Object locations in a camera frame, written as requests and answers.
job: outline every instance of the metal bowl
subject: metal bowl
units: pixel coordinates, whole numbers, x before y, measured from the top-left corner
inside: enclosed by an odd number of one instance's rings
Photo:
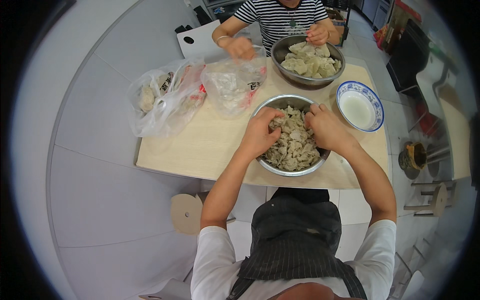
[[[282,73],[283,77],[285,77],[285,79],[292,83],[294,86],[308,90],[318,90],[331,84],[333,80],[338,78],[343,73],[343,70],[345,69],[345,58],[343,57],[343,54],[342,52],[340,52],[340,50],[338,50],[331,43],[327,42],[326,45],[328,47],[328,50],[330,51],[330,57],[342,62],[342,67],[335,75],[325,78],[310,78],[298,75],[282,67],[280,65],[281,62],[283,62],[285,60],[285,56],[290,53],[290,50],[288,48],[294,44],[304,42],[306,38],[307,35],[294,35],[286,36],[279,39],[272,46],[272,60],[273,63],[277,66],[277,68],[280,70],[280,73]]]
[[[293,108],[298,108],[304,111],[305,113],[307,113],[310,111],[311,104],[318,105],[318,103],[316,103],[315,101],[297,94],[281,94],[281,95],[273,96],[265,100],[264,102],[262,102],[252,113],[252,116],[250,117],[250,119],[253,118],[258,113],[258,111],[264,106],[271,107],[271,108],[285,109],[287,108],[287,106],[290,105]],[[257,160],[260,163],[260,165],[262,165],[265,169],[269,170],[272,173],[282,175],[282,176],[287,176],[287,177],[296,177],[296,176],[306,175],[317,170],[321,165],[323,165],[327,157],[330,155],[330,150],[325,150],[317,147],[317,151],[320,153],[320,158],[308,168],[302,169],[300,171],[280,170],[279,168],[275,168],[274,166],[270,165],[270,163],[264,160],[261,156],[257,157]]]

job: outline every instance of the striped shirt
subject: striped shirt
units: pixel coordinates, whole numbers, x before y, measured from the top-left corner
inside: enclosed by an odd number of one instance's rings
[[[320,0],[300,0],[296,8],[284,6],[278,0],[247,0],[234,16],[247,24],[255,21],[260,24],[268,56],[273,44],[280,38],[303,34],[315,22],[328,18]],[[292,19],[295,27],[290,26]]]

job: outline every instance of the liquid in bowl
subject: liquid in bowl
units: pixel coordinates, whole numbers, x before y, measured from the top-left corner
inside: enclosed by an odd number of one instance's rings
[[[346,91],[340,99],[340,110],[345,118],[361,129],[367,129],[375,122],[375,110],[364,95],[356,91]]]

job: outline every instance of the black striped apron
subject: black striped apron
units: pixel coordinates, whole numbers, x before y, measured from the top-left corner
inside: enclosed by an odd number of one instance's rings
[[[335,257],[342,230],[337,207],[328,201],[327,190],[313,193],[321,199],[306,203],[291,192],[276,193],[255,211],[251,255],[227,300],[240,298],[255,280],[319,277],[341,278],[350,297],[367,299],[354,270]]]

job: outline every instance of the necklace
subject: necklace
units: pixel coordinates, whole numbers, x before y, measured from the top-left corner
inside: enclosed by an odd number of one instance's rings
[[[288,15],[290,16],[290,18],[292,18],[292,20],[290,21],[289,25],[290,27],[292,28],[295,28],[297,26],[297,22],[295,22],[295,20],[293,19],[293,17],[295,16],[295,14],[297,13],[297,8],[295,8],[294,12],[293,12],[293,16],[288,12],[287,10],[287,13]]]

